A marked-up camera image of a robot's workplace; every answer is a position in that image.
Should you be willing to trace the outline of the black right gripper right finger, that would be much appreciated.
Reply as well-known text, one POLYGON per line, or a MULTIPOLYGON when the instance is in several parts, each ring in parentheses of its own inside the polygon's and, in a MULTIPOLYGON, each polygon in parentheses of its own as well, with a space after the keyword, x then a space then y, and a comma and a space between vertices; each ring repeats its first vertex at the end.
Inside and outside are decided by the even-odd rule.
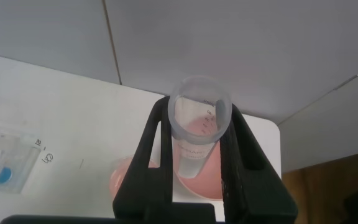
POLYGON ((295 201, 235 105, 220 138, 220 156, 226 223, 295 222, 295 201))

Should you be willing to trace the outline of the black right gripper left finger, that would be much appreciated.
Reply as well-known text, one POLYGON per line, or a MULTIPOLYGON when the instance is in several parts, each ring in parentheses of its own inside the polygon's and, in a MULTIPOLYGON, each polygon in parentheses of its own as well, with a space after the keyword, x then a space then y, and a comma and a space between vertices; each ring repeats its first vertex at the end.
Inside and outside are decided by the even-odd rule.
POLYGON ((149 114, 135 154, 112 203, 117 219, 141 220, 148 209, 172 204, 173 151, 167 112, 169 99, 168 96, 159 99, 149 114), (159 124, 160 166, 150 168, 150 157, 159 124))

